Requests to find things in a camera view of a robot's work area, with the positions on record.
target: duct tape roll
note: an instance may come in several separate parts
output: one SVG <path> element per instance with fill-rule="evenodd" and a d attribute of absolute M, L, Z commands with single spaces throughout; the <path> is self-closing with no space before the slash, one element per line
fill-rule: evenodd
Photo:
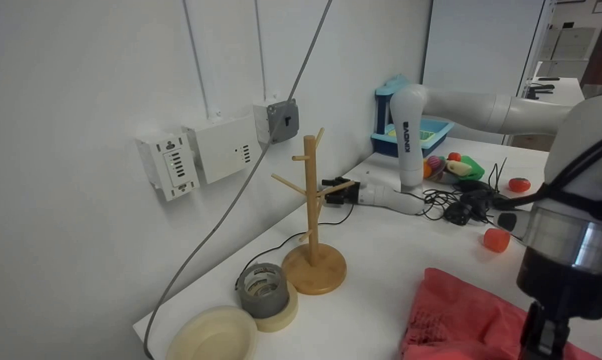
<path fill-rule="evenodd" d="M 287 282 L 287 292 L 289 293 L 289 301 L 285 309 L 275 316 L 265 319 L 254 319 L 257 323 L 257 329 L 263 333 L 275 333 L 278 330 L 283 330 L 287 325 L 294 320 L 296 313 L 299 310 L 299 298 L 296 288 L 289 281 Z"/>
<path fill-rule="evenodd" d="M 247 268 L 239 276 L 237 291 L 241 307 L 254 319 L 267 319 L 282 312 L 290 297 L 283 270 L 267 262 Z"/>

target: blue plastic basket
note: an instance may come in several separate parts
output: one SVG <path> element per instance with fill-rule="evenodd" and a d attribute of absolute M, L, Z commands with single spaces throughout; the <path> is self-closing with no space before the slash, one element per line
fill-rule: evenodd
<path fill-rule="evenodd" d="M 376 89 L 376 131 L 372 134 L 374 151 L 391 157 L 398 157 L 399 152 L 394 134 L 392 114 L 388 105 L 395 92 L 408 84 L 403 75 L 397 75 L 385 86 Z M 423 157 L 429 155 L 447 137 L 447 133 L 454 126 L 453 122 L 422 118 L 420 124 L 421 149 Z"/>

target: beige bowl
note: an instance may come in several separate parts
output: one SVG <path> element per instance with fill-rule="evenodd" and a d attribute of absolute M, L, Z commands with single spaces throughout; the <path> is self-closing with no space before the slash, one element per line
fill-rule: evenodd
<path fill-rule="evenodd" d="M 251 360 L 257 325 L 245 310 L 219 306 L 201 312 L 177 333 L 167 360 Z"/>

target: pink towel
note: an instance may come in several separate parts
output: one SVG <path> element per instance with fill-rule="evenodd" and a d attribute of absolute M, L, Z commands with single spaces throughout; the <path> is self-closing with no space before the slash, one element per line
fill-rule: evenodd
<path fill-rule="evenodd" d="M 439 269 L 428 268 L 401 344 L 404 360 L 516 360 L 526 312 Z M 567 344 L 566 360 L 595 360 Z"/>

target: silver tape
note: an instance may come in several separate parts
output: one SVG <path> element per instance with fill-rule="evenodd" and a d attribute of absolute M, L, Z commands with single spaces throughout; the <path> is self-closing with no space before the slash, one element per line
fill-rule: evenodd
<path fill-rule="evenodd" d="M 237 291 L 241 307 L 255 319 L 266 319 L 282 312 L 289 300 L 283 270 L 268 262 L 245 269 L 239 276 Z"/>

